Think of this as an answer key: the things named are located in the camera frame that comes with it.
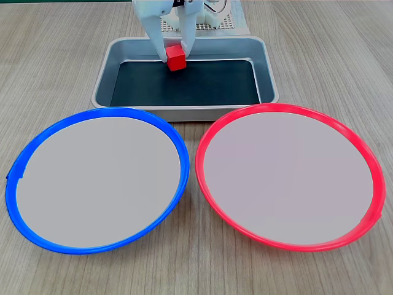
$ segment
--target red cube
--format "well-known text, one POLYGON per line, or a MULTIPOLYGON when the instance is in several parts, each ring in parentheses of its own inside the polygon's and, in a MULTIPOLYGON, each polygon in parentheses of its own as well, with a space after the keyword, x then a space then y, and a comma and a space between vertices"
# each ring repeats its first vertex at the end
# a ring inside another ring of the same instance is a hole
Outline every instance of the red cube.
POLYGON ((167 47, 166 56, 168 57, 167 64, 171 71, 177 71, 186 67, 185 53, 180 45, 167 47))

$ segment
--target wood grain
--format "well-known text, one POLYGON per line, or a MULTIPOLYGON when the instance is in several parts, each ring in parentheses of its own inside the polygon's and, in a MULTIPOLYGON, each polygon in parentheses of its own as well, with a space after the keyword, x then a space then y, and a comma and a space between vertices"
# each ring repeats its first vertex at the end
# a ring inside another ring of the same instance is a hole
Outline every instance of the wood grain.
POLYGON ((21 236, 4 201, 6 175, 41 131, 92 108, 108 44, 144 31, 130 3, 0 5, 0 294, 393 294, 393 2, 244 1, 265 40, 280 102, 324 112, 372 148, 385 173, 383 217, 327 253, 276 250, 212 211, 193 173, 209 124, 174 124, 192 173, 154 231, 91 256, 43 250, 21 236))

